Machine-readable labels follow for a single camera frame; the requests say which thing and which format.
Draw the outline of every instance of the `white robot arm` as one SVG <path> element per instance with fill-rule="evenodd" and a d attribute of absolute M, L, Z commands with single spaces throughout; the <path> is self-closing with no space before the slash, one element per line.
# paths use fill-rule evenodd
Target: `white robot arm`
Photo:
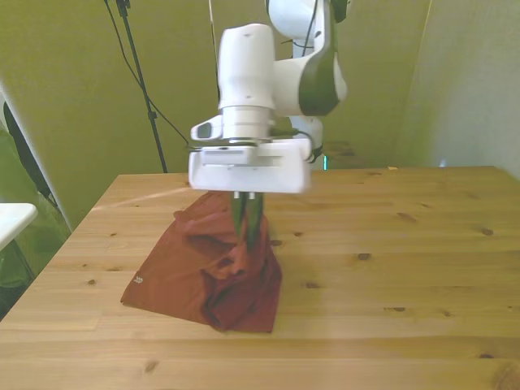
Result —
<path fill-rule="evenodd" d="M 248 24 L 224 31 L 220 115 L 191 133 L 194 140 L 214 145 L 190 154 L 192 187 L 300 193 L 309 186 L 309 162 L 321 153 L 322 143 L 322 125 L 314 116 L 329 114 L 347 94 L 337 60 L 336 22 L 345 18 L 348 4 L 266 0 L 274 26 L 293 40 L 292 59 L 275 61 L 269 26 Z M 274 138 L 272 115 L 289 116 L 300 136 Z"/>

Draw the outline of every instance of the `yellow-green wall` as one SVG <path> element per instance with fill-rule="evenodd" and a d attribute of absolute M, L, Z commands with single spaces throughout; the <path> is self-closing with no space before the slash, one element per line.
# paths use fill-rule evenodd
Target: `yellow-green wall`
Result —
<path fill-rule="evenodd" d="M 0 84 L 74 228 L 118 174 L 161 171 L 144 99 L 102 0 L 1 3 Z M 188 133 L 217 111 L 207 1 L 131 4 L 149 94 Z M 171 171 L 185 171 L 182 142 L 158 126 Z"/>
<path fill-rule="evenodd" d="M 495 165 L 520 177 L 520 2 L 433 0 L 402 165 Z"/>
<path fill-rule="evenodd" d="M 1 3 L 0 84 L 74 228 L 118 174 L 160 172 L 143 97 L 102 0 Z M 188 134 L 217 111 L 208 2 L 131 3 L 149 93 Z M 263 0 L 213 3 L 217 40 L 226 27 L 268 23 Z M 392 155 L 429 4 L 354 0 L 339 27 L 349 97 L 324 120 L 325 140 L 349 141 L 364 166 L 384 166 Z M 290 45 L 278 49 L 279 58 L 290 55 Z M 171 171 L 185 171 L 182 142 L 158 126 Z"/>

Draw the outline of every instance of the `crumpled fabric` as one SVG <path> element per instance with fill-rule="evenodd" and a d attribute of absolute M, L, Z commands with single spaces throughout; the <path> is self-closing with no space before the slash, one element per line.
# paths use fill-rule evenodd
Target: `crumpled fabric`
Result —
<path fill-rule="evenodd" d="M 221 331 L 272 332 L 282 274 L 267 219 L 248 251 L 235 233 L 231 199 L 209 192 L 175 212 L 121 301 Z"/>

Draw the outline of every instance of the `cable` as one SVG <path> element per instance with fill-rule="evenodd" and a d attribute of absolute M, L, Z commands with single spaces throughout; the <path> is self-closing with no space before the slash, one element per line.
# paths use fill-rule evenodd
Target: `cable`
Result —
<path fill-rule="evenodd" d="M 281 45 L 285 45 L 287 43 L 292 43 L 293 45 L 295 46 L 298 46 L 298 47 L 301 47 L 302 49 L 304 48 L 304 46 L 302 45 L 298 45 L 295 41 L 293 41 L 292 39 L 288 39 L 287 41 L 283 41 L 283 42 L 280 42 Z M 307 46 L 307 49 L 313 49 L 314 46 Z"/>
<path fill-rule="evenodd" d="M 219 87 L 219 55 L 217 54 L 217 41 L 215 39 L 215 23 L 213 21 L 213 3 L 208 0 L 210 6 L 210 25 L 211 25 L 211 41 L 213 42 L 213 55 L 214 55 L 214 79 L 217 84 L 217 98 L 220 102 L 220 87 Z"/>
<path fill-rule="evenodd" d="M 123 42 L 121 41 L 121 36 L 119 35 L 119 30 L 117 28 L 117 24 L 115 23 L 114 15 L 112 14 L 112 10 L 110 6 L 108 5 L 108 0 L 105 0 L 106 9 L 108 10 L 108 13 L 110 14 L 110 19 L 112 20 L 112 25 L 114 26 L 115 35 L 117 36 L 117 41 L 119 43 L 119 48 L 121 49 L 121 54 L 123 55 L 123 60 L 127 64 L 128 69 L 132 73 L 133 78 L 139 85 L 139 88 L 142 89 L 141 83 L 139 82 L 139 79 L 137 78 L 136 73 L 132 69 L 132 66 L 130 65 L 130 62 L 127 59 L 126 54 L 124 53 L 124 47 Z M 188 139 L 184 136 L 184 134 L 159 110 L 159 108 L 155 105 L 155 103 L 152 101 L 150 96 L 148 96 L 149 103 L 152 105 L 152 107 L 157 111 L 157 113 L 163 118 L 176 132 L 179 134 L 179 136 L 184 140 L 186 143 L 186 146 L 189 146 Z"/>
<path fill-rule="evenodd" d="M 308 134 L 306 132 L 303 132 L 302 130 L 298 130 L 297 128 L 284 129 L 284 130 L 281 130 L 281 129 L 278 129 L 278 128 L 272 128 L 270 130 L 270 136 L 271 137 L 294 137 L 294 136 L 297 136 L 298 134 L 301 134 L 302 136 L 305 136 L 305 137 L 309 138 L 309 141 L 310 141 L 310 155 L 306 159 L 306 161 L 310 161 L 314 157 L 314 151 L 315 151 L 314 139 L 313 139 L 313 137 L 310 134 Z"/>
<path fill-rule="evenodd" d="M 307 51 L 307 44 L 309 43 L 310 31 L 312 30 L 312 24 L 316 19 L 316 12 L 318 12 L 318 0 L 314 0 L 314 11 L 312 12 L 312 17 L 310 18 L 309 30 L 307 30 L 307 37 L 305 38 L 305 44 L 303 45 L 303 54 L 302 57 L 305 57 Z"/>
<path fill-rule="evenodd" d="M 137 49 L 133 42 L 132 30 L 130 29 L 130 23 L 128 22 L 127 7 L 130 7 L 130 0 L 116 0 L 116 4 L 119 9 L 119 15 L 123 19 L 124 28 L 127 32 L 128 43 L 130 44 L 130 49 L 132 49 L 133 61 L 136 64 L 137 75 L 139 76 L 139 84 L 141 85 L 141 91 L 143 93 L 143 98 L 145 99 L 146 114 L 148 115 L 149 124 L 152 127 L 152 133 L 154 134 L 155 146 L 157 147 L 159 159 L 161 160 L 162 171 L 164 173 L 168 173 L 166 160 L 164 159 L 163 146 L 161 145 L 161 138 L 158 133 L 157 124 L 155 123 L 155 120 L 157 119 L 157 113 L 152 110 L 152 107 L 150 105 L 150 98 L 148 96 L 148 93 L 146 92 L 145 77 L 143 76 L 143 73 L 141 71 L 141 65 L 139 64 Z"/>

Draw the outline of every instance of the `tabletop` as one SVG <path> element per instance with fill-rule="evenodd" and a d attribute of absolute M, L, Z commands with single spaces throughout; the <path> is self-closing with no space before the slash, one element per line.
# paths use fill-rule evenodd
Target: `tabletop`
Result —
<path fill-rule="evenodd" d="M 37 214 L 36 207 L 28 203 L 0 203 L 0 250 L 18 236 Z"/>
<path fill-rule="evenodd" d="M 123 175 L 0 323 L 0 388 L 520 388 L 520 184 L 491 167 L 324 171 L 267 195 L 272 334 L 119 303 L 201 193 Z"/>

